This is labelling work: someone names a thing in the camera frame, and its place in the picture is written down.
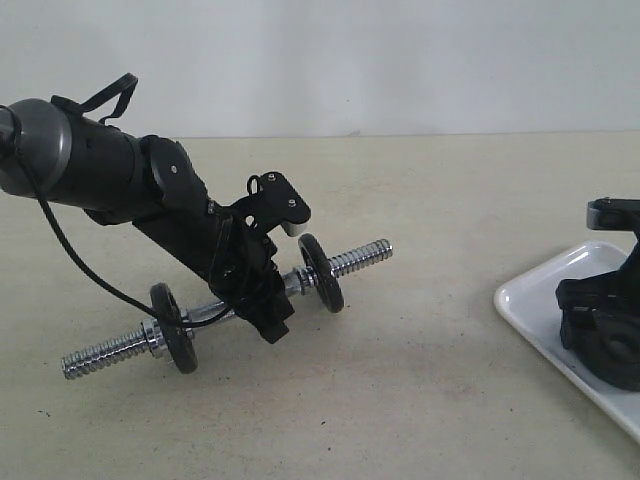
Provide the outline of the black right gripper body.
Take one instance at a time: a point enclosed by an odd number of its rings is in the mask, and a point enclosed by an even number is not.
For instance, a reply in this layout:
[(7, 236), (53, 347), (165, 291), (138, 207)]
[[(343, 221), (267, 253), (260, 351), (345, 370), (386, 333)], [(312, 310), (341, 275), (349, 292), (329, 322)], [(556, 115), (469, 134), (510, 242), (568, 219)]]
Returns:
[(639, 230), (634, 231), (636, 243), (614, 278), (616, 309), (624, 314), (639, 314)]

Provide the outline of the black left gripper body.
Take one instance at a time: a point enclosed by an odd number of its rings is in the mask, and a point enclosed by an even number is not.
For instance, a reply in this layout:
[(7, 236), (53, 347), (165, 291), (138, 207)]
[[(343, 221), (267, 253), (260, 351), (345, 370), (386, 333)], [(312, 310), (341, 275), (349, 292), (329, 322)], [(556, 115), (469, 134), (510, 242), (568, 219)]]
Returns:
[(208, 323), (235, 315), (252, 325), (278, 325), (280, 274), (272, 260), (277, 252), (269, 237), (272, 226), (251, 202), (211, 202), (208, 215), (218, 227), (208, 285), (220, 301)]

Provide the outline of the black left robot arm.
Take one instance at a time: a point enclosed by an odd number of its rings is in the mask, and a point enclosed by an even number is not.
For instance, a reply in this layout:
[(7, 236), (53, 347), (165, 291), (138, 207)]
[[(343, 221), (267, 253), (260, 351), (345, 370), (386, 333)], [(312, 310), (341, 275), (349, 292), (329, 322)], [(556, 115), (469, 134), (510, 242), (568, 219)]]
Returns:
[(277, 248), (247, 224), (249, 198), (214, 201), (177, 141), (136, 138), (58, 102), (18, 101), (1, 110), (1, 189), (78, 207), (101, 226), (132, 224), (266, 341), (288, 331), (294, 309)]

